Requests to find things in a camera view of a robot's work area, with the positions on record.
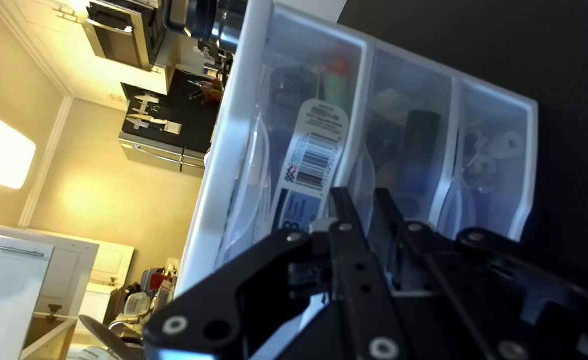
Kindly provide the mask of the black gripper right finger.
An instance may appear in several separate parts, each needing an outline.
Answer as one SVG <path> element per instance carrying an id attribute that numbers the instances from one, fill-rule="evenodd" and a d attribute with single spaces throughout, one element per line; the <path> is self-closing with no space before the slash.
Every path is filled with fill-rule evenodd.
<path id="1" fill-rule="evenodd" d="M 403 360 L 501 360 L 481 322 L 481 280 L 451 241 L 374 193 L 373 251 L 400 320 Z"/>

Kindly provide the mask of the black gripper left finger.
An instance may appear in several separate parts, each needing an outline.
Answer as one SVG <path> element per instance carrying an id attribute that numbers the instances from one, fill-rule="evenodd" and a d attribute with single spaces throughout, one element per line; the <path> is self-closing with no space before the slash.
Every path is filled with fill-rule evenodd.
<path id="1" fill-rule="evenodd" d="M 344 349 L 352 360 L 403 360 L 403 329 L 352 197 L 346 189 L 334 189 L 330 197 L 337 214 L 329 234 L 333 298 Z"/>

